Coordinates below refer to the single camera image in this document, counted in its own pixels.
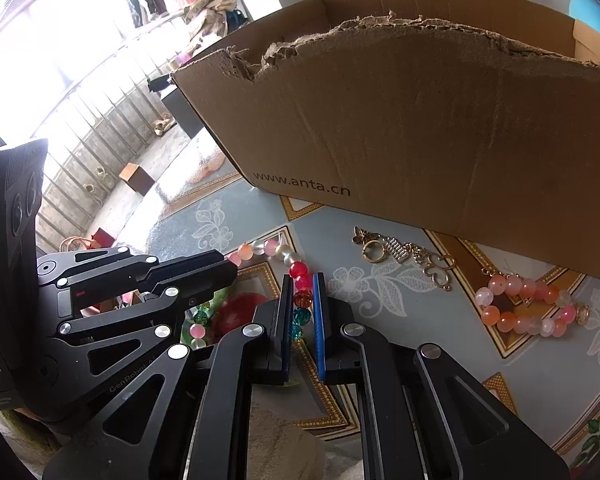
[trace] white pearl bead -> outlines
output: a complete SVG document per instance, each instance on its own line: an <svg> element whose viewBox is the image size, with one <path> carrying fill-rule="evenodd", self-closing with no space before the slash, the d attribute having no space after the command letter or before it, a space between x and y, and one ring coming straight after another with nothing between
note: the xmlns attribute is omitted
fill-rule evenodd
<svg viewBox="0 0 600 480"><path fill-rule="evenodd" d="M197 350L198 348L204 348L206 346L206 341L204 339L192 339L191 341L191 347L194 350Z"/></svg>
<svg viewBox="0 0 600 480"><path fill-rule="evenodd" d="M295 252L291 252L289 253L287 256L285 256L285 265L287 267L291 267L291 264L295 263L295 262L300 262L300 254L295 253Z"/></svg>
<svg viewBox="0 0 600 480"><path fill-rule="evenodd" d="M493 293L485 286L479 288L475 293L475 304L477 306L488 306L493 301Z"/></svg>
<svg viewBox="0 0 600 480"><path fill-rule="evenodd" d="M279 260L284 260L288 254L291 254L294 250L287 244L280 244L276 247L276 257Z"/></svg>
<svg viewBox="0 0 600 480"><path fill-rule="evenodd" d="M540 335L542 337L549 337L555 328L555 321L550 317L542 320L542 328L540 329Z"/></svg>
<svg viewBox="0 0 600 480"><path fill-rule="evenodd" d="M562 307L562 306L572 305L573 303L571 303L571 301L572 301L571 294L569 294L569 291L562 289L560 291L560 295L558 296L558 299L555 300L555 306Z"/></svg>
<svg viewBox="0 0 600 480"><path fill-rule="evenodd" d="M264 254L264 240L254 241L251 244L251 250L253 251L253 254L257 254L258 256Z"/></svg>

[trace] gold jewelry charm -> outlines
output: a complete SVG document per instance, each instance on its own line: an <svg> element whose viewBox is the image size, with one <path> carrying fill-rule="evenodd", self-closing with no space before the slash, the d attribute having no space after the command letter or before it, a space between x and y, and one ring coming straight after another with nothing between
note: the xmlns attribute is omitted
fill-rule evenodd
<svg viewBox="0 0 600 480"><path fill-rule="evenodd" d="M375 258L370 256L371 251L369 250L369 248L374 245L380 246L380 250L382 251L380 253L380 256L376 256ZM386 248L384 244L379 242L378 240L369 240L366 244L362 246L362 256L366 261L372 264L379 264L382 260L386 258Z"/></svg>
<svg viewBox="0 0 600 480"><path fill-rule="evenodd" d="M371 233L359 227L353 228L353 243L362 244L363 258L373 264L383 261L389 253L399 264L409 258L423 266L422 272L431 278L434 285L449 291L451 290L451 269L456 266L456 260L449 254L438 254L420 247L412 242L401 244L394 237L387 237L379 233ZM370 248L375 245L382 247L379 256L373 257Z"/></svg>

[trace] teal bead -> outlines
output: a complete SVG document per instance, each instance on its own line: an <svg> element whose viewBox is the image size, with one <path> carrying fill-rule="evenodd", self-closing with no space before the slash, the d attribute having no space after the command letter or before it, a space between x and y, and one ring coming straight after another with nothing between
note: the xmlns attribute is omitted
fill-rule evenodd
<svg viewBox="0 0 600 480"><path fill-rule="evenodd" d="M204 327L207 327L210 324L210 320L208 315L206 314L206 310L197 311L196 315L193 317L193 321Z"/></svg>
<svg viewBox="0 0 600 480"><path fill-rule="evenodd" d="M291 325L291 339L294 341L302 339L302 329L298 325Z"/></svg>
<svg viewBox="0 0 600 480"><path fill-rule="evenodd" d="M311 321L311 312L308 308L294 308L294 325L304 326Z"/></svg>

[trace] red bead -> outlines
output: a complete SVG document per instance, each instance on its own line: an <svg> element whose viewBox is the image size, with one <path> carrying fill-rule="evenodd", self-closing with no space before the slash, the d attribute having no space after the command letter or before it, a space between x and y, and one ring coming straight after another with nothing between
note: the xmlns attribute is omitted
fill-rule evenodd
<svg viewBox="0 0 600 480"><path fill-rule="evenodd" d="M298 276L302 274L307 274L309 272L309 267L306 266L304 262L293 262L291 267L289 267L289 275L296 279Z"/></svg>
<svg viewBox="0 0 600 480"><path fill-rule="evenodd" d="M314 277L311 274L300 274L294 279L296 290L309 290L314 288Z"/></svg>
<svg viewBox="0 0 600 480"><path fill-rule="evenodd" d="M294 294L294 305L300 308L309 308L314 302L314 293L311 290L298 290Z"/></svg>

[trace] cardboard box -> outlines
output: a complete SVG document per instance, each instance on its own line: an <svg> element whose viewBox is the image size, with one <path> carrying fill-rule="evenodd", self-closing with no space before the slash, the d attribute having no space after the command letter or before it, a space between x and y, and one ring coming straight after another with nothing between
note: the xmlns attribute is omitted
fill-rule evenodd
<svg viewBox="0 0 600 480"><path fill-rule="evenodd" d="M254 186L600 277L590 60L598 33L526 0L307 0L174 79Z"/></svg>

